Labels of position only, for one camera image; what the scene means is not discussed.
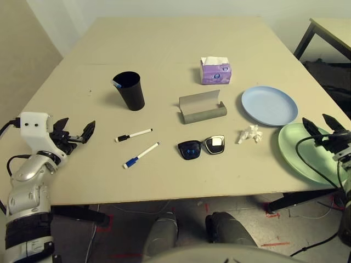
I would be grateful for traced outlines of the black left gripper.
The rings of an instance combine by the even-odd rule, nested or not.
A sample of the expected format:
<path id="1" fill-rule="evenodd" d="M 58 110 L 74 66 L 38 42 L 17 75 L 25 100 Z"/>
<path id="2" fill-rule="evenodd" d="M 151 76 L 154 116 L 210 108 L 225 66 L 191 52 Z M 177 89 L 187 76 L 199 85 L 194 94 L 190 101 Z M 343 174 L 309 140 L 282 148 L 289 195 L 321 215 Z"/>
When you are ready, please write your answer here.
<path id="1" fill-rule="evenodd" d="M 87 143 L 95 130 L 95 121 L 92 121 L 85 126 L 81 136 L 70 136 L 69 132 L 64 130 L 68 120 L 68 118 L 63 118 L 56 121 L 50 134 L 50 138 L 56 147 L 66 155 L 70 155 L 78 143 Z"/>

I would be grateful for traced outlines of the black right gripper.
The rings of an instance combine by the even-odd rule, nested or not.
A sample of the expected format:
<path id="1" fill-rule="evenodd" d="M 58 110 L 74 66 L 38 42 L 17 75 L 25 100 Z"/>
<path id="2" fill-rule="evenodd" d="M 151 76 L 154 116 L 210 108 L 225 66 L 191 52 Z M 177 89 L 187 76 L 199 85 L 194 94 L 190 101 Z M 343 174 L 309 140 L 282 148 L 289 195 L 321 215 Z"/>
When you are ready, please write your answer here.
<path id="1" fill-rule="evenodd" d="M 345 131 L 344 127 L 334 117 L 322 114 L 326 124 L 332 129 L 333 134 L 330 134 L 327 142 L 327 150 L 333 154 L 334 161 L 350 160 L 350 132 Z M 320 133 L 318 127 L 310 120 L 302 118 L 302 123 L 305 130 L 315 142 L 323 142 L 326 134 Z"/>

